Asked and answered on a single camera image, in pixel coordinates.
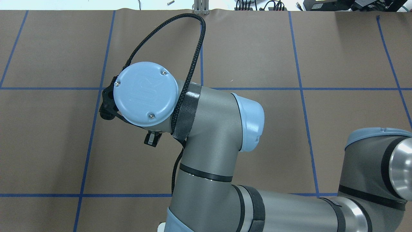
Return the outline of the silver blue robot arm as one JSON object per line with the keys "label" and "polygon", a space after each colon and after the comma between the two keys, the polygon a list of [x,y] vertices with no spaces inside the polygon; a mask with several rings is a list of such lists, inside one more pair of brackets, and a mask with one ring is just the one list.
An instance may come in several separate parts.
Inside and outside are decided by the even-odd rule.
{"label": "silver blue robot arm", "polygon": [[233,185],[240,151],[263,133],[262,106],[234,93],[178,83],[153,62],[125,65],[113,81],[123,118],[185,145],[165,232],[393,232],[411,201],[411,132],[353,131],[338,193],[306,198]]}

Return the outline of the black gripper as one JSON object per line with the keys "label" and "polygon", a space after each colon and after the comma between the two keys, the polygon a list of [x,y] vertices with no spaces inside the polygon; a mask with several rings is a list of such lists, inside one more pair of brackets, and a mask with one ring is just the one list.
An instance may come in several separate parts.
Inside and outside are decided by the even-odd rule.
{"label": "black gripper", "polygon": [[144,139],[144,144],[151,146],[151,147],[157,147],[160,138],[162,136],[163,132],[162,131],[147,131],[147,134]]}

